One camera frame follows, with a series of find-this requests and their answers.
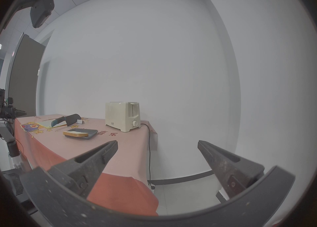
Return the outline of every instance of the white toaster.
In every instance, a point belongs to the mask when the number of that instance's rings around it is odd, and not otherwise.
[[[137,102],[106,103],[106,125],[129,132],[141,127],[140,106]]]

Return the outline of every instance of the bread slice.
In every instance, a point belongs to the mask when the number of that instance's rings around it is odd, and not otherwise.
[[[88,136],[88,133],[82,133],[77,131],[63,131],[63,135],[69,135],[73,137],[84,137],[84,136]]]

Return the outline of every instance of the gray door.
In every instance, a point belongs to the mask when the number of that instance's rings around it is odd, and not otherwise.
[[[44,49],[45,46],[22,33],[10,61],[5,98],[13,98],[13,106],[26,111],[24,117],[36,116],[37,74]]]

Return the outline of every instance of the tray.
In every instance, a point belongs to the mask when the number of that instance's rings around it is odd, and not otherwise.
[[[76,138],[76,139],[81,139],[81,140],[89,140],[92,138],[95,134],[98,133],[98,130],[95,129],[84,129],[84,128],[73,128],[67,131],[76,131],[76,132],[82,132],[82,133],[88,133],[88,136],[83,136],[83,137],[73,137],[70,135],[65,135],[66,137],[71,137],[71,138]]]

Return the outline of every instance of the table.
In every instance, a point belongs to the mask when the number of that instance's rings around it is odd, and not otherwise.
[[[51,166],[87,152],[105,142],[117,140],[118,151],[109,161],[87,200],[105,208],[137,215],[157,216],[158,200],[146,179],[148,128],[142,125],[124,133],[105,125],[104,119],[82,118],[83,124],[46,129],[38,122],[56,119],[53,114],[15,119],[19,150],[33,167],[49,170]],[[156,133],[147,121],[151,135]],[[90,140],[68,138],[62,134],[71,128],[97,129]]]

